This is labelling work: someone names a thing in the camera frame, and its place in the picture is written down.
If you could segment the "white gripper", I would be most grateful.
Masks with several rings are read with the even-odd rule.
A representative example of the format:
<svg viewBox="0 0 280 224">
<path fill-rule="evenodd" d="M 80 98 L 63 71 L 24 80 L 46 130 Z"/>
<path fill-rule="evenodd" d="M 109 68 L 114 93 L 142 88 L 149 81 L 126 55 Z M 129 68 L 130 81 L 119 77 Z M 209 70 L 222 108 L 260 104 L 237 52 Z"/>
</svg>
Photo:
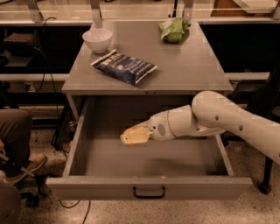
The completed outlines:
<svg viewBox="0 0 280 224">
<path fill-rule="evenodd" d="M 155 114 L 148 122 L 140 122 L 132 127 L 136 128 L 133 132 L 127 134 L 122 133 L 120 135 L 120 139 L 123 144 L 145 144 L 150 138 L 157 141 L 172 139 L 172 132 L 169 127 L 167 111 Z"/>
</svg>

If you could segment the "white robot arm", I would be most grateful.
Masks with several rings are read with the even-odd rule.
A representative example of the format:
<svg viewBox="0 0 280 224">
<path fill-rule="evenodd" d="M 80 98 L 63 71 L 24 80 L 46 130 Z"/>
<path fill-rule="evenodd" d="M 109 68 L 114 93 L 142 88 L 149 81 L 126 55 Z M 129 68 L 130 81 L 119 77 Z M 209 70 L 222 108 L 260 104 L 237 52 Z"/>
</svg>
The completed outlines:
<svg viewBox="0 0 280 224">
<path fill-rule="evenodd" d="M 280 124 L 254 115 L 222 94 L 203 91 L 190 105 L 153 115 L 121 135 L 123 144 L 144 144 L 178 137 L 208 137 L 229 131 L 280 164 Z"/>
</svg>

